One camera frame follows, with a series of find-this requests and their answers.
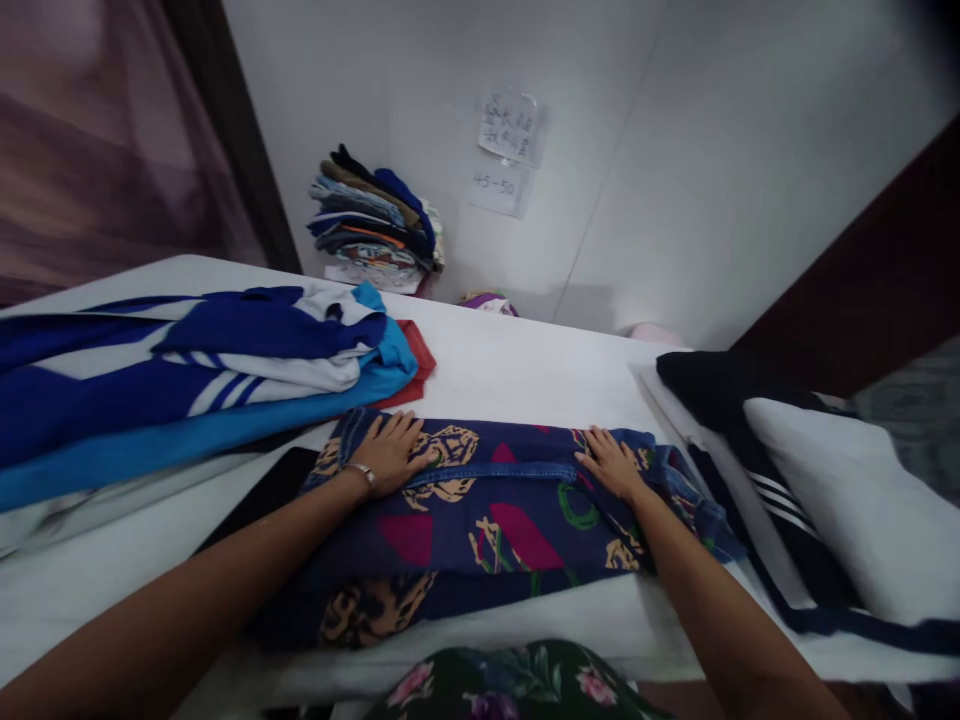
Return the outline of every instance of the floral fabric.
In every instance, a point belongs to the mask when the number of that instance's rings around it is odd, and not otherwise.
[[[301,492],[343,467],[377,417],[352,411]],[[643,479],[721,562],[743,556],[725,511],[672,446],[615,430]],[[374,645],[424,620],[462,615],[628,572],[655,573],[630,508],[574,458],[575,429],[427,420],[414,453],[437,462],[348,518],[252,628],[265,650]]]
[[[591,651],[547,640],[495,652],[438,652],[407,673],[365,720],[672,717]]]

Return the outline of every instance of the paper note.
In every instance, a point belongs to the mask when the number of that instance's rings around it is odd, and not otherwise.
[[[524,165],[483,153],[474,163],[470,204],[520,217],[529,177],[530,170]]]
[[[533,164],[540,108],[530,95],[513,90],[493,92],[484,100],[480,147],[503,157]]]

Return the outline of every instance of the red garment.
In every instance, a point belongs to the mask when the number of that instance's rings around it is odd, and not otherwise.
[[[407,342],[410,343],[410,349],[413,351],[414,357],[417,358],[417,365],[419,365],[420,369],[417,370],[417,374],[413,376],[413,380],[407,383],[406,387],[400,390],[400,392],[371,406],[378,410],[385,410],[386,408],[396,407],[397,405],[403,405],[404,403],[413,402],[414,400],[422,398],[423,386],[427,382],[427,378],[430,377],[430,373],[432,373],[433,369],[437,366],[437,361],[430,353],[430,348],[427,347],[427,343],[424,341],[423,335],[420,334],[420,328],[417,327],[417,324],[413,320],[397,320],[397,325],[400,326],[400,329],[403,331],[403,336],[407,338]]]

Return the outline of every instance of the finger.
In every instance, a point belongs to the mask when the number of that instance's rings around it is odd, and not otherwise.
[[[583,453],[574,453],[574,457],[577,458],[577,462],[593,473],[595,477],[600,477],[600,466],[597,465],[596,460],[589,455],[584,455]]]
[[[380,433],[381,437],[390,437],[393,434],[393,429],[397,424],[403,419],[403,413],[398,412],[390,416],[390,419],[387,420],[387,424],[383,428],[383,432]]]
[[[438,457],[440,457],[440,453],[436,450],[431,450],[430,452],[425,452],[423,455],[415,457],[413,460],[407,463],[407,479],[409,480],[418,472],[425,470],[430,463],[436,462]]]
[[[400,443],[407,448],[412,448],[413,444],[417,441],[417,438],[420,437],[420,431],[423,430],[423,420],[417,420],[410,426],[410,429],[407,430],[403,437],[400,438]]]
[[[587,445],[589,445],[590,449],[593,450],[594,455],[599,455],[601,452],[603,452],[603,446],[593,434],[593,430],[587,430],[583,433],[583,435],[587,439]]]
[[[393,436],[400,440],[404,435],[410,430],[410,425],[413,424],[413,421],[417,419],[417,416],[413,414],[413,410],[408,410],[403,414],[400,422],[397,423],[397,427],[393,430]]]
[[[367,436],[364,440],[373,440],[377,436],[377,430],[380,429],[380,426],[383,424],[383,415],[377,415],[374,418],[373,422],[370,423],[370,429],[367,430]]]
[[[593,437],[596,438],[597,444],[600,447],[602,447],[604,450],[610,449],[610,443],[607,442],[607,436],[603,434],[603,428],[598,428],[596,425],[591,425],[590,431],[593,433]]]

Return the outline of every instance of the patterned denim jacket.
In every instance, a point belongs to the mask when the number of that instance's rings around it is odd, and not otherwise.
[[[345,465],[379,413],[351,411],[304,483]],[[725,511],[680,452],[614,430],[641,477],[721,562],[744,557]],[[266,649],[375,644],[409,625],[517,602],[626,572],[655,573],[630,509],[574,458],[580,430],[427,420],[414,449],[437,461],[349,518],[253,625]]]

